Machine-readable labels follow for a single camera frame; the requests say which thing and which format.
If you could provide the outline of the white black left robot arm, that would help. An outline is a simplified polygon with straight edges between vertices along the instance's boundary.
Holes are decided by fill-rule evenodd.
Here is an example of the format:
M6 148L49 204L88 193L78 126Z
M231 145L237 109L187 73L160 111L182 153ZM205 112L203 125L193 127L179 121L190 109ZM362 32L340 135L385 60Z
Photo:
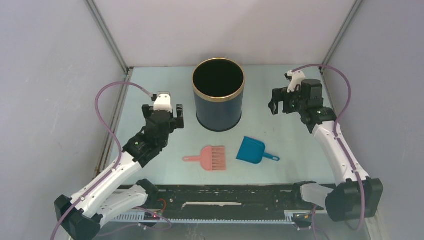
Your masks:
M184 128L183 105L142 106L145 126L122 148L118 157L88 185L72 196L54 201L57 225L74 240L92 240L113 218L135 207L153 208L158 202L155 186L142 179L124 193L114 191L144 168L168 146L169 136Z

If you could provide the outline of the blue dustpan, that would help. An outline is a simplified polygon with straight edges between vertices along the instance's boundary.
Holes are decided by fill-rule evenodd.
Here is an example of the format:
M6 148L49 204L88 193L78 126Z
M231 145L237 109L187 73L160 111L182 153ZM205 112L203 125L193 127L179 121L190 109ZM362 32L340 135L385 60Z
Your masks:
M280 157L266 152L266 145L262 141L245 136L236 155L236 159L257 165L262 162L263 158L275 162L280 161Z

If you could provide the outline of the pink hand brush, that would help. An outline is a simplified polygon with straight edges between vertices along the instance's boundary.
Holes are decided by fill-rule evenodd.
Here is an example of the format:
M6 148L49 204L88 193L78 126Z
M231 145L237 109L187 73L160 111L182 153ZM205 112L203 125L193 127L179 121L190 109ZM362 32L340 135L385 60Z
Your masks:
M184 162L199 162L205 171L226 171L227 158L224 146L206 146L199 156L185 156Z

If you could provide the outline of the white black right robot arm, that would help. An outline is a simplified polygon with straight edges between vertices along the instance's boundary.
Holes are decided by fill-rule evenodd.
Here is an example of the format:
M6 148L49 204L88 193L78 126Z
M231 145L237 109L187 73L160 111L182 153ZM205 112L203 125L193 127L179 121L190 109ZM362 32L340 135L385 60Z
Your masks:
M282 103L283 113L300 115L327 157L335 180L335 188L313 181L298 183L298 191L290 196L291 204L297 209L309 204L324 208L334 222L373 218L384 186L380 179L371 178L355 158L336 123L334 110L324 106L321 81L306 78L301 70L290 70L285 77L289 85L273 89L268 108L276 115Z

